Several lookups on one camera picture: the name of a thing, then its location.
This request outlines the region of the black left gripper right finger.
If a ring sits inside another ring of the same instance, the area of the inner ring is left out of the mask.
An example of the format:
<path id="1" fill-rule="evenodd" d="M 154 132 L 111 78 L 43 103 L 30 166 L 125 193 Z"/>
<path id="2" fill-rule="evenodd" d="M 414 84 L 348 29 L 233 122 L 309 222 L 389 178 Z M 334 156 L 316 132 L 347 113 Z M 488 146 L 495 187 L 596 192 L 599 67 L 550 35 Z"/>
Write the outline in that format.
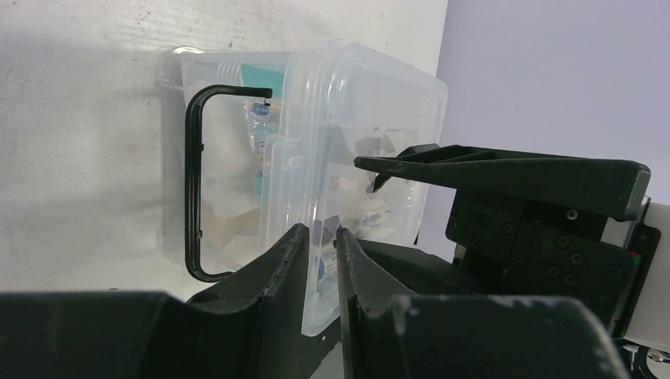
<path id="1" fill-rule="evenodd" d="M 419 295 L 337 231 L 347 378 L 628 378 L 595 315 L 572 298 Z"/>

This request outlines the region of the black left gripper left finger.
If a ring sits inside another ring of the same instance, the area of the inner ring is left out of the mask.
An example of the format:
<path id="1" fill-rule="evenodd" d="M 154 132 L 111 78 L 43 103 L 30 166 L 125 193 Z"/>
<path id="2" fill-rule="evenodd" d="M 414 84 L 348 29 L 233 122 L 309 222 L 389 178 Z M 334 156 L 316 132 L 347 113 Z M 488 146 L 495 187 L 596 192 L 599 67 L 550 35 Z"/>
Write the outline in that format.
<path id="1" fill-rule="evenodd" d="M 4 293 L 4 378 L 295 378 L 310 232 L 182 302 L 162 292 Z"/>

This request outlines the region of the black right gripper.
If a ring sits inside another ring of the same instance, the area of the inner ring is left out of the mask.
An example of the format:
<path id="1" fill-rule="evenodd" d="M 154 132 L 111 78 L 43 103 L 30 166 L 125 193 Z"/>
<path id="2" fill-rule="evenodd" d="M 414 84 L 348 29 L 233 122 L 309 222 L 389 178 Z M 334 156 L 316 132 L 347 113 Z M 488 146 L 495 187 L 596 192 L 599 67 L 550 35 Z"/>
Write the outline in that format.
<path id="1" fill-rule="evenodd" d="M 353 164 L 374 191 L 389 178 L 463 190 L 446 225 L 457 268 L 492 294 L 576 298 L 624 337 L 661 236 L 644 223 L 646 165 L 457 144 Z"/>

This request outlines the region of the clear plastic box lid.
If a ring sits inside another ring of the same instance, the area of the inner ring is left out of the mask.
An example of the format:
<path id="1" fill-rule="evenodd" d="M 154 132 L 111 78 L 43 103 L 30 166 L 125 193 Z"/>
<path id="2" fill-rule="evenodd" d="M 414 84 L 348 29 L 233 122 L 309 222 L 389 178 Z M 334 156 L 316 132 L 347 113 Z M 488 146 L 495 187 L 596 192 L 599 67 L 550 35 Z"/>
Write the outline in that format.
<path id="1" fill-rule="evenodd" d="M 338 318 L 339 227 L 366 240 L 410 246 L 427 186 L 375 174 L 358 156 L 398 157 L 435 143 L 447 105 L 444 82 L 358 43 L 317 39 L 294 51 L 280 94 L 278 131 L 265 144 L 259 248 L 293 225 L 310 232 L 302 332 L 316 336 Z"/>

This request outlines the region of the teal packet of supplies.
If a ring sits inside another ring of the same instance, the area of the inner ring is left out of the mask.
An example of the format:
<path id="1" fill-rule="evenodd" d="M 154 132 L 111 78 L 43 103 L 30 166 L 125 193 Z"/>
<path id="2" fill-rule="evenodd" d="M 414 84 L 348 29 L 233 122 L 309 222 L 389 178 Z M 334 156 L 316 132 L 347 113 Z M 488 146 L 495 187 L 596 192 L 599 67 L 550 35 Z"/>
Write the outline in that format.
<path id="1" fill-rule="evenodd" d="M 275 69 L 242 64 L 240 76 L 245 87 L 270 88 L 273 92 L 270 100 L 248 99 L 244 103 L 247 133 L 255 159 L 254 186 L 257 195 L 260 196 L 264 173 L 265 143 L 271 134 L 278 132 L 280 125 L 284 74 Z"/>

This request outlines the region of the clear plastic medicine box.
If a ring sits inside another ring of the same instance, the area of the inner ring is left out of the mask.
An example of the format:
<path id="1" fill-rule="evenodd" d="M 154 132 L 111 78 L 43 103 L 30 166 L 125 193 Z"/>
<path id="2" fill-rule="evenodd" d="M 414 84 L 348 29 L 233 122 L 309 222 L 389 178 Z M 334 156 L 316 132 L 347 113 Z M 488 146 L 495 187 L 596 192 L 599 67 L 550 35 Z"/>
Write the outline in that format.
<path id="1" fill-rule="evenodd" d="M 290 57 L 177 47 L 160 64 L 164 245 L 197 281 L 221 281 L 255 257 L 262 194 L 244 103 L 273 92 L 243 86 L 240 68 L 284 74 Z"/>

